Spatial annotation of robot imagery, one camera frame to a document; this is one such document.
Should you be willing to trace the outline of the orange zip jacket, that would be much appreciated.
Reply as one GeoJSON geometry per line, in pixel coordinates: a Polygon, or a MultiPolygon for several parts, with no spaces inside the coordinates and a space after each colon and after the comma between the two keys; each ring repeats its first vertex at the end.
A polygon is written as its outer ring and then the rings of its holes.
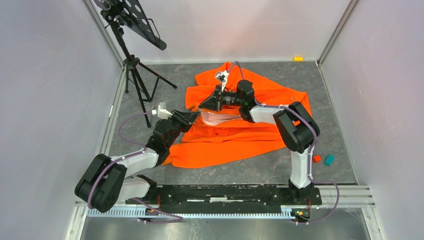
{"type": "MultiPolygon", "coordinates": [[[[232,66],[230,62],[197,74],[194,77],[196,85],[186,90],[185,107],[192,112],[198,110],[199,104],[212,94],[219,83],[216,73],[224,70],[229,71],[226,87],[231,91],[235,91],[237,83],[245,77],[252,82],[255,98],[260,103],[289,105],[298,101],[308,112],[311,111],[307,92],[282,86],[255,72],[232,66]]],[[[233,119],[208,125],[202,117],[197,118],[183,135],[181,143],[170,147],[164,164],[179,168],[204,168],[255,157],[286,146],[274,123],[244,121],[237,106],[225,107],[217,115],[233,119]]]]}

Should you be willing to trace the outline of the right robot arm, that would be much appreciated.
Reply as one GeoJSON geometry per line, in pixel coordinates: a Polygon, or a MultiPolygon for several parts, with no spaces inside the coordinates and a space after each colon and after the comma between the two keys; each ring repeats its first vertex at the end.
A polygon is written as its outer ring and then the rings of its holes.
{"type": "Polygon", "coordinates": [[[241,118],[247,122],[277,126],[291,156],[289,199],[295,204],[306,201],[314,189],[312,156],[320,129],[304,105],[299,101],[289,105],[259,103],[252,82],[244,79],[238,82],[235,92],[226,91],[223,84],[217,85],[213,93],[199,104],[201,109],[216,112],[225,106],[237,106],[241,118]]]}

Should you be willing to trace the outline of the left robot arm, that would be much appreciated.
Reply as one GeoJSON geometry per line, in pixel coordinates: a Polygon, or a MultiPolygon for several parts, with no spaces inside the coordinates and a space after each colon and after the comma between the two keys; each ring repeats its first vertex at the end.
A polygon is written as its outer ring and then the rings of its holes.
{"type": "Polygon", "coordinates": [[[136,173],[161,165],[170,155],[176,139],[188,132],[200,115],[199,111],[172,110],[155,124],[141,149],[112,157],[103,153],[96,155],[76,184],[75,196],[101,213],[132,198],[139,198],[145,204],[153,203],[157,190],[151,186],[150,179],[136,173]]]}

